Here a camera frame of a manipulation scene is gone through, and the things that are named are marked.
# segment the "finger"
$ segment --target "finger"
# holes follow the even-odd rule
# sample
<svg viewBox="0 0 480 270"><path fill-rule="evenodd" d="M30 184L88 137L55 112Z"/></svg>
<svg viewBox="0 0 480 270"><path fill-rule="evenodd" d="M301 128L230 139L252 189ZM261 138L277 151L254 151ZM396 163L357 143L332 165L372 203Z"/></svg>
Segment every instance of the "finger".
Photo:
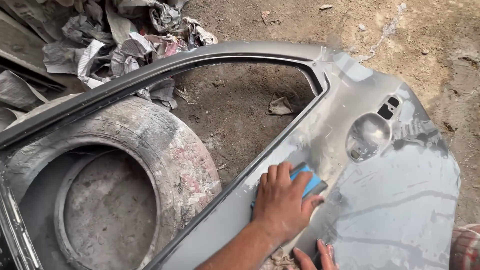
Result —
<svg viewBox="0 0 480 270"><path fill-rule="evenodd" d="M297 194L303 194L303 191L305 190L305 187L307 186L312 176L312 172L299 172L297 177L293 179L292 185Z"/></svg>
<svg viewBox="0 0 480 270"><path fill-rule="evenodd" d="M325 198L322 195L311 195L310 197L306 198L301 204L302 217L306 221L309 221L315 208L324 200Z"/></svg>
<svg viewBox="0 0 480 270"><path fill-rule="evenodd" d="M330 258L332 258L333 264L335 264L335 251L333 249L332 244L327 245L327 250L328 250L328 255L330 255Z"/></svg>
<svg viewBox="0 0 480 270"><path fill-rule="evenodd" d="M264 190L266 185L267 185L267 174L262 173L262 176L260 176L260 184L258 185L258 191L260 192Z"/></svg>
<svg viewBox="0 0 480 270"><path fill-rule="evenodd" d="M283 184L290 184L290 170L293 169L292 163L284 161L278 165L276 171L277 179L281 180Z"/></svg>
<svg viewBox="0 0 480 270"><path fill-rule="evenodd" d="M268 184L275 183L277 169L278 169L278 166L276 166L276 165L270 165L268 167L268 173L267 173L267 183Z"/></svg>
<svg viewBox="0 0 480 270"><path fill-rule="evenodd" d="M335 264L333 264L332 258L328 254L327 247L325 242L322 239L317 240L318 252L320 253L320 261L322 263L322 268L325 270L335 269Z"/></svg>
<svg viewBox="0 0 480 270"><path fill-rule="evenodd" d="M315 265L313 264L312 259L310 259L310 257L300 249L294 247L293 254L295 255L295 258L299 261L301 270L317 269L315 268Z"/></svg>

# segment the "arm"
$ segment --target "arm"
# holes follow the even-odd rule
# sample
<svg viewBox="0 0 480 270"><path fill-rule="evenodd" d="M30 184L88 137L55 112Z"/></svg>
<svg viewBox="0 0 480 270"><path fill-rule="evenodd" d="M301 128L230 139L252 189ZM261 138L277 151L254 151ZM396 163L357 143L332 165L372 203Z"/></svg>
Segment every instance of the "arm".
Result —
<svg viewBox="0 0 480 270"><path fill-rule="evenodd" d="M312 173L300 172L291 181L292 169L290 162L282 162L262 174L252 221L196 270L257 270L267 256L308 225L323 197L311 196L302 202Z"/></svg>

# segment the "hand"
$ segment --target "hand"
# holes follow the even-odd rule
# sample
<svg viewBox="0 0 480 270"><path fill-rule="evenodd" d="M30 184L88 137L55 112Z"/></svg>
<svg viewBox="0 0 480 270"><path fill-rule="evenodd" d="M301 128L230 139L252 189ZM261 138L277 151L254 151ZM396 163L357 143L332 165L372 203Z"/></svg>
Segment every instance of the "hand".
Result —
<svg viewBox="0 0 480 270"><path fill-rule="evenodd" d="M257 200L253 208L252 223L264 229L264 233L278 246L293 239L310 222L315 207L324 197L313 195L302 202L305 186L312 178L311 172L300 172L290 180L290 162L268 167L258 185Z"/></svg>
<svg viewBox="0 0 480 270"><path fill-rule="evenodd" d="M320 262L323 270L338 270L338 264L335 264L335 253L332 245L326 245L321 239L317 240L318 252L320 252ZM312 259L298 248L293 249L295 258L300 263L301 270L317 270Z"/></svg>

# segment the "dirt ground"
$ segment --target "dirt ground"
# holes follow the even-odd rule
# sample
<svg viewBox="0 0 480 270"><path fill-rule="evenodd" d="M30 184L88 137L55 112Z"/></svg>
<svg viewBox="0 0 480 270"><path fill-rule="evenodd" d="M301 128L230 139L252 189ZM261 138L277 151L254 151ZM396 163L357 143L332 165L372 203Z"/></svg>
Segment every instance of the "dirt ground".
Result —
<svg viewBox="0 0 480 270"><path fill-rule="evenodd" d="M282 40L323 44L369 55L400 0L191 0L183 15L199 19L220 42ZM367 67L393 74L417 94L454 153L462 187L457 225L480 223L480 1L409 1L397 30ZM319 10L325 4L328 10ZM266 23L262 11L270 11ZM215 80L224 86L214 86ZM215 66L182 74L177 82L197 100L172 111L210 150L224 185L245 168L294 118L266 115L272 95L294 89L313 98L303 76L275 66Z"/></svg>

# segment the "dusty tire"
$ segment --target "dusty tire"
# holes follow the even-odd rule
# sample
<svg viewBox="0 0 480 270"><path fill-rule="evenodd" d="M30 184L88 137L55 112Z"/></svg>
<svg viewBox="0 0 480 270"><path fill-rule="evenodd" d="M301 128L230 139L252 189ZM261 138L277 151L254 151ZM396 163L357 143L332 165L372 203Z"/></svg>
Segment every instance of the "dusty tire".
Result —
<svg viewBox="0 0 480 270"><path fill-rule="evenodd" d="M11 125L72 96L37 107ZM8 160L5 172L15 198L22 199L37 174L54 158L92 144L127 152L152 182L156 227L140 269L220 192L215 164L197 135L170 112L130 96L17 151Z"/></svg>

